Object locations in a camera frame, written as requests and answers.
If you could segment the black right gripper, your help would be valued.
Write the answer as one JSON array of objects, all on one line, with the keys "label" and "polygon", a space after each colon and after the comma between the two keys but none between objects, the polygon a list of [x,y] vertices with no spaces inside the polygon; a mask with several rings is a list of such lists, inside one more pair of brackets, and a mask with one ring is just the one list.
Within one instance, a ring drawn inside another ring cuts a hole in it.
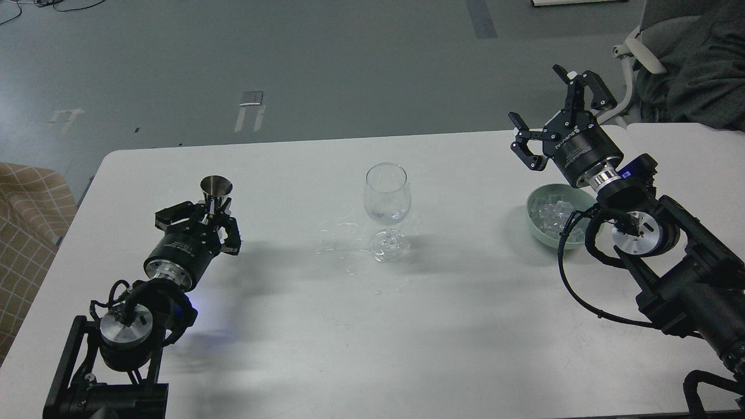
[{"label": "black right gripper", "polygon": [[[538,131],[530,130],[517,112],[509,112],[508,117],[517,129],[511,150],[532,171],[545,170],[550,158],[570,186],[585,187],[586,172],[593,167],[608,164],[616,169],[622,162],[623,152],[599,126],[593,113],[611,111],[618,102],[595,72],[568,72],[559,64],[552,69],[567,85],[563,109]],[[543,154],[530,151],[530,140],[543,141]]]}]

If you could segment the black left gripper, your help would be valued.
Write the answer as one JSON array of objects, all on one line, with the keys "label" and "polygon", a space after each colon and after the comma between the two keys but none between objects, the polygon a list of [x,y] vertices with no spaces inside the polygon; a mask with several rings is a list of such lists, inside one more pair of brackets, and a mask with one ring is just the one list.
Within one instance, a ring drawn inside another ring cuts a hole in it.
[{"label": "black left gripper", "polygon": [[[215,257],[220,254],[239,255],[242,240],[234,217],[220,216],[219,226],[184,222],[189,219],[200,221],[205,214],[204,204],[191,201],[155,212],[156,228],[166,231],[144,261],[143,268],[148,278],[170,279],[184,292],[191,292]],[[221,230],[225,231],[226,237],[222,237]]]}]

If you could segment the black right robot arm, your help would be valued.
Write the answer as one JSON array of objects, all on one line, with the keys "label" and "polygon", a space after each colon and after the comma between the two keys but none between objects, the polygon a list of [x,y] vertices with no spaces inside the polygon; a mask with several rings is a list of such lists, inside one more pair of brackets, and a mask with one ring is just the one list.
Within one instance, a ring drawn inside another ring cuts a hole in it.
[{"label": "black right robot arm", "polygon": [[[667,336],[705,340],[732,378],[692,370],[682,388],[689,418],[734,417],[734,411],[707,411],[699,394],[706,384],[738,395],[743,409],[743,260],[670,196],[657,195],[657,161],[641,154],[622,165],[623,152],[607,135],[596,111],[617,104],[606,83],[587,70],[554,65],[566,85],[564,105],[540,129],[516,113],[511,151],[532,171],[551,162],[574,189],[590,188],[594,203],[576,209],[559,233],[559,275],[576,302],[600,319],[647,327]],[[588,220],[584,246],[606,266],[632,276],[640,292],[636,304],[644,321],[594,307],[569,284],[564,253],[569,236]]]}]

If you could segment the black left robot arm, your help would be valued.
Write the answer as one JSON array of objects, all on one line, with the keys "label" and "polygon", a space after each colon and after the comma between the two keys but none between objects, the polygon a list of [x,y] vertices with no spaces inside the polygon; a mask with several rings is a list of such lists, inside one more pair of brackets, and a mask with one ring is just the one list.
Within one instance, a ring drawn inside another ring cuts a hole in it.
[{"label": "black left robot arm", "polygon": [[159,382],[165,347],[194,325],[188,298],[219,254],[237,255],[232,200],[205,194],[161,209],[164,236],[144,261],[146,280],[120,279],[105,302],[74,318],[42,410],[44,418],[164,418],[169,386]]}]

